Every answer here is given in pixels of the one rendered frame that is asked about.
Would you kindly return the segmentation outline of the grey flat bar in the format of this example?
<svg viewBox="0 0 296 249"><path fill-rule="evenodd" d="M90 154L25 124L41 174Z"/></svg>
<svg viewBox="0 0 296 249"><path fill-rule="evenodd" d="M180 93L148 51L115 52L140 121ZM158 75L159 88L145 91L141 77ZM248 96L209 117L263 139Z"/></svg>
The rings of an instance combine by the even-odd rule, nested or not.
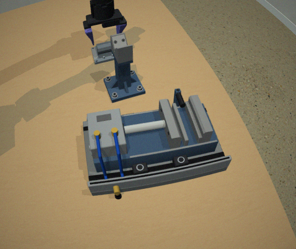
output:
<svg viewBox="0 0 296 249"><path fill-rule="evenodd" d="M173 110L173 113L174 113L174 116L175 116L175 119L176 119L176 122L177 122L177 125L178 125L178 128L179 128L179 131L180 131L180 134L181 134L181 137L182 137L183 145L187 146L188 142L189 142L189 138L187 136L187 133L186 133L185 127L183 125L183 122L182 122L182 119L181 119L181 116L180 116L180 113L178 111L176 103L172 103L172 110Z"/></svg>
<svg viewBox="0 0 296 249"><path fill-rule="evenodd" d="M185 111L186 111L187 116L189 118L189 121L190 121L190 124L192 126L195 138L197 140L197 143L201 143L203 137L201 135L200 129L199 129L198 124L196 122L196 119L194 117L193 111L192 111L188 101L185 102L185 105L186 105L185 106Z"/></svg>

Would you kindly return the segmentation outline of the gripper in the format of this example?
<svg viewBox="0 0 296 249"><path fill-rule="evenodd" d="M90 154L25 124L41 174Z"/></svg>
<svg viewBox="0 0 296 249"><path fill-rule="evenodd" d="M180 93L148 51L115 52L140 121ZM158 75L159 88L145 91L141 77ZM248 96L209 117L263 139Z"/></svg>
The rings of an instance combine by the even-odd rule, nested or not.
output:
<svg viewBox="0 0 296 249"><path fill-rule="evenodd" d="M93 34L91 26L102 24L103 28L116 26L116 33L122 33L127 25L127 21L120 13L119 9L115 9L115 13L113 14L113 0L107 4L106 6L97 5L93 3L93 13L92 15L86 15L86 21L83 21L83 26L86 35L90 38L93 46Z"/></svg>

